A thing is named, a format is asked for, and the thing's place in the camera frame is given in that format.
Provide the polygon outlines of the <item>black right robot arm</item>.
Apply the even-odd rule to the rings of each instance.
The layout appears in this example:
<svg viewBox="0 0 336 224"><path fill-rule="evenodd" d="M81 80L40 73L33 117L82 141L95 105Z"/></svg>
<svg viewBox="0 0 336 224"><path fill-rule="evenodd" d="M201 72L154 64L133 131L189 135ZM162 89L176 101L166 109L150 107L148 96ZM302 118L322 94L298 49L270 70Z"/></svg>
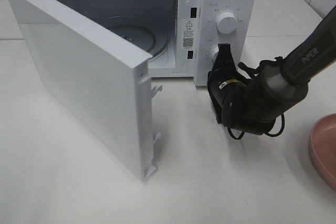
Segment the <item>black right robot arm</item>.
<svg viewBox="0 0 336 224"><path fill-rule="evenodd" d="M262 60L257 68L235 64L230 44L218 44L207 90L217 123L228 133L268 135L276 119L301 102L309 81L335 62L335 9L287 57Z"/></svg>

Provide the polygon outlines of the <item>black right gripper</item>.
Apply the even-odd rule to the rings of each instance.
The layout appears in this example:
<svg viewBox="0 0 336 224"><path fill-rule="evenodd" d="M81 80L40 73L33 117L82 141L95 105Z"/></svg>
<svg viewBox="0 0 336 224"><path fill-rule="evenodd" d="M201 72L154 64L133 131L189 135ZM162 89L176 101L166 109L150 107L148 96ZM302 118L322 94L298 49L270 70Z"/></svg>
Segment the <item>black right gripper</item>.
<svg viewBox="0 0 336 224"><path fill-rule="evenodd" d="M233 90L235 87L244 87L246 84L247 79L237 71L233 60L231 60L230 44L218 44L216 60L207 75L207 90L218 124L222 123L223 103L229 90Z"/></svg>

